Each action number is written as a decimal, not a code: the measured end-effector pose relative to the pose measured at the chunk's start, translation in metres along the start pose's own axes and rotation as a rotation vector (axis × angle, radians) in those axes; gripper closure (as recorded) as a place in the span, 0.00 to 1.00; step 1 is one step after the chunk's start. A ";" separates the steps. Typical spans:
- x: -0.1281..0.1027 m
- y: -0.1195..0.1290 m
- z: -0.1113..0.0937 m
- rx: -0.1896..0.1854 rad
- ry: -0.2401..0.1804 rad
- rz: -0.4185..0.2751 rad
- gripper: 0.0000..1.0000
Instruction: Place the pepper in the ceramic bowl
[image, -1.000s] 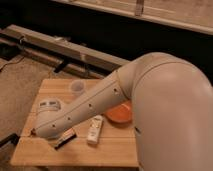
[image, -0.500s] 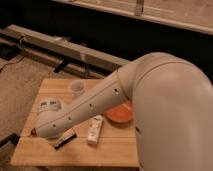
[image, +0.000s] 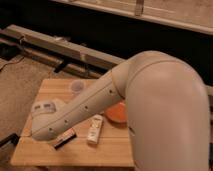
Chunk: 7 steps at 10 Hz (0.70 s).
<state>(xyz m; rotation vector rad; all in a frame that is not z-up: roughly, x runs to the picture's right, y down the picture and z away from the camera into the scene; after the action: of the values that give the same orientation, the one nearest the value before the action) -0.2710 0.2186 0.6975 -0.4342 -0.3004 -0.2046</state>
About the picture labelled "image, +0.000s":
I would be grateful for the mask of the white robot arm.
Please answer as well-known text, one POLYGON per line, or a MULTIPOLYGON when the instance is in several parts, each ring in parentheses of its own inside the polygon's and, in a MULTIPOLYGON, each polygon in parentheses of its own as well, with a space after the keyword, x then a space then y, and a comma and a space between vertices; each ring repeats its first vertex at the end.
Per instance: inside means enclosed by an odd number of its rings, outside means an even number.
POLYGON ((121 100, 136 171, 209 171, 206 86, 189 64, 159 51, 117 65, 58 112, 34 115, 32 137, 52 140, 121 100))

